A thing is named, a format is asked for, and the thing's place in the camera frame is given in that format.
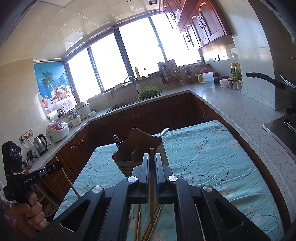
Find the stove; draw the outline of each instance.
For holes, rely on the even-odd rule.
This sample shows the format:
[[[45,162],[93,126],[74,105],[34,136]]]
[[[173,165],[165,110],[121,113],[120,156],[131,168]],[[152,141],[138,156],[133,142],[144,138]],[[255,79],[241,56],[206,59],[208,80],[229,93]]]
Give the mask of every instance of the stove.
[[[263,124],[263,129],[275,138],[296,162],[296,111],[287,108],[284,116]]]

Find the ceiling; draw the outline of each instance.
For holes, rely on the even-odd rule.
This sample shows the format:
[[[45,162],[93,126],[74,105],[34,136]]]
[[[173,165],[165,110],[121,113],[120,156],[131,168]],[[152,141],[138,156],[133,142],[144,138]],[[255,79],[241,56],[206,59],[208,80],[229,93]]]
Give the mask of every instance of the ceiling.
[[[65,58],[106,29],[155,9],[148,0],[38,1],[1,47],[0,65]]]

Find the hand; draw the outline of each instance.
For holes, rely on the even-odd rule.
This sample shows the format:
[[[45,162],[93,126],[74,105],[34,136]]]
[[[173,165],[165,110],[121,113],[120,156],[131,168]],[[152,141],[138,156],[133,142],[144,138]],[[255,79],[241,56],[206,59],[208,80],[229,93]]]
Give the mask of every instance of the hand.
[[[28,202],[31,206],[27,203],[13,203],[11,209],[18,229],[32,238],[36,234],[34,228],[37,230],[43,229],[47,221],[42,212],[42,205],[37,202],[35,192],[30,194]]]

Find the green colander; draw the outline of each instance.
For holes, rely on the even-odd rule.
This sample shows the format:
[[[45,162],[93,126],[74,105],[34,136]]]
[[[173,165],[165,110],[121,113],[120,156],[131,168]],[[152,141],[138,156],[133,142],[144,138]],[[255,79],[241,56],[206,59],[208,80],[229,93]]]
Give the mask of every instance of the green colander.
[[[157,91],[157,95],[159,94],[159,90],[156,86],[153,85],[148,85],[146,87],[144,87],[143,89],[140,90],[140,93],[138,94],[138,99],[142,100],[141,97],[143,95],[144,92],[146,91]]]

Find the palm tree picture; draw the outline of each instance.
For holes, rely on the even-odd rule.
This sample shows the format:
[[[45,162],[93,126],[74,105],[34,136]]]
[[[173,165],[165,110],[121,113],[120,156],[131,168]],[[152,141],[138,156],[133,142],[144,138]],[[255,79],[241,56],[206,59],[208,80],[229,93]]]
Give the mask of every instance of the palm tree picture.
[[[62,74],[60,77],[58,77],[58,80],[63,85],[69,85],[69,81],[66,75]]]
[[[43,76],[44,76],[44,79],[41,80],[43,86],[48,89],[49,87],[52,87],[52,89],[54,90],[53,88],[53,84],[54,84],[54,80],[52,78],[52,73],[48,72],[48,71],[45,71],[42,73]]]

